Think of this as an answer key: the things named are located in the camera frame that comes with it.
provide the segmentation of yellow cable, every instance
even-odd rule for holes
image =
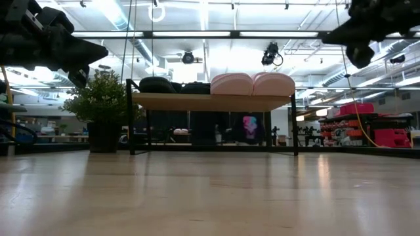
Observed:
[[[347,76],[347,82],[348,82],[348,87],[350,88],[350,93],[351,93],[351,95],[352,95],[352,98],[353,98],[353,104],[354,104],[354,108],[356,109],[356,116],[357,116],[357,120],[359,121],[359,126],[360,126],[360,129],[362,130],[362,132],[363,132],[363,134],[364,134],[364,136],[367,138],[367,140],[369,140],[369,142],[371,142],[375,147],[377,147],[377,148],[382,148],[381,146],[379,146],[379,145],[377,145],[369,136],[368,136],[368,134],[365,132],[365,130],[363,129],[363,126],[362,126],[362,122],[361,122],[361,120],[360,120],[360,116],[359,116],[359,110],[358,110],[358,108],[357,108],[357,102],[356,102],[356,99],[354,98],[354,94],[353,94],[353,90],[352,90],[352,85],[350,84],[350,77],[349,76]]]
[[[9,85],[9,80],[7,80],[7,74],[6,74],[6,69],[4,66],[1,66],[1,71],[3,72],[3,76],[5,78],[5,82],[6,82],[6,93],[7,93],[7,102],[13,106],[13,97],[12,97],[12,91],[11,91],[11,87]],[[12,123],[16,123],[16,116],[14,115],[14,113],[11,113],[11,119],[12,119]],[[16,135],[16,128],[12,127],[12,137],[15,138]]]
[[[339,4],[338,4],[338,2],[337,2],[337,0],[335,0],[335,15],[336,15],[336,17],[337,17],[337,23],[338,23],[338,25],[340,26],[340,18],[339,18]],[[366,133],[366,131],[363,129],[363,126],[362,126],[362,122],[361,122],[361,120],[360,120],[360,116],[359,116],[359,110],[358,110],[358,108],[357,108],[357,103],[356,103],[356,99],[354,98],[354,94],[353,94],[353,90],[352,90],[352,85],[351,85],[351,83],[350,83],[350,75],[348,74],[348,72],[347,72],[347,65],[346,65],[346,57],[345,57],[345,54],[344,54],[344,48],[343,48],[343,46],[341,46],[341,54],[343,55],[343,64],[344,64],[344,69],[345,69],[345,71],[346,71],[346,78],[347,78],[347,82],[348,82],[348,87],[350,88],[350,93],[351,93],[351,95],[352,95],[352,98],[353,98],[353,104],[354,104],[354,108],[356,109],[356,116],[357,116],[357,120],[359,121],[359,126],[360,126],[360,129],[362,130],[362,132],[363,132],[363,135],[367,138],[367,140],[369,140],[369,142],[371,142],[375,147],[377,147],[377,148],[382,148],[381,146],[379,146],[379,145],[377,145],[369,136],[368,136],[368,134]]]

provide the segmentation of hanging cable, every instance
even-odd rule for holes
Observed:
[[[135,1],[135,10],[134,10],[134,31],[133,31],[133,42],[136,40],[136,24],[137,24],[137,0]],[[133,51],[131,52],[131,79],[133,79],[134,73],[134,45]]]
[[[131,6],[133,5],[133,0],[130,0],[130,10],[129,10],[129,17],[128,17],[128,20],[127,20],[127,29],[125,30],[125,38],[126,38],[126,40],[125,40],[125,44],[124,44],[124,54],[123,54],[123,65],[122,65],[122,69],[121,69],[121,83],[123,82],[123,76],[124,76],[124,65],[125,65],[125,53],[126,53],[126,50],[127,50],[127,39],[129,38],[129,30],[130,30],[130,19],[131,19]]]
[[[337,2],[337,0],[335,0],[335,14],[336,14],[336,16],[337,16],[337,23],[338,23],[338,25],[340,26],[340,17],[339,17],[339,4],[338,4],[338,2]],[[346,65],[346,56],[345,56],[345,53],[344,53],[344,48],[343,48],[343,46],[341,46],[341,54],[343,55],[343,64],[344,64],[344,69],[345,69],[345,71],[346,71],[346,75],[345,75],[345,77],[347,78],[347,82],[348,82],[348,87],[350,88],[350,93],[351,93],[351,95],[352,95],[352,98],[353,98],[353,104],[354,104],[354,108],[356,109],[356,116],[357,116],[357,120],[358,120],[358,122],[359,122],[359,126],[360,126],[360,129],[362,130],[362,132],[363,132],[363,135],[367,138],[367,140],[369,140],[369,142],[371,142],[375,147],[377,147],[377,148],[383,148],[383,147],[381,147],[381,146],[379,146],[379,145],[377,145],[369,136],[368,136],[368,134],[366,133],[366,131],[363,129],[363,126],[362,126],[362,121],[360,120],[360,115],[359,115],[359,110],[358,110],[358,108],[357,108],[357,103],[356,103],[356,99],[354,98],[354,94],[353,94],[353,90],[352,90],[352,85],[351,85],[351,83],[350,83],[350,74],[348,74],[348,71],[347,71],[347,65]]]

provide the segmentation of black bag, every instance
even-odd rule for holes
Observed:
[[[188,83],[181,89],[182,94],[210,94],[210,84],[208,83]]]
[[[171,82],[163,77],[146,77],[138,84],[140,92],[177,93]]]

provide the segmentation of orange shelf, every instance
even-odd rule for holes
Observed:
[[[290,103],[290,97],[133,93],[133,102],[152,111],[267,112]]]

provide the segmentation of black camera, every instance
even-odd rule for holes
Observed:
[[[182,57],[182,63],[184,64],[193,64],[194,63],[194,55],[191,51],[186,51],[184,56]]]
[[[277,57],[280,57],[282,59],[281,64],[275,64],[274,61]],[[283,64],[283,57],[278,53],[278,45],[277,43],[271,42],[267,49],[264,51],[264,56],[262,56],[261,63],[264,66],[269,66],[271,64],[274,64],[275,66],[280,66]]]

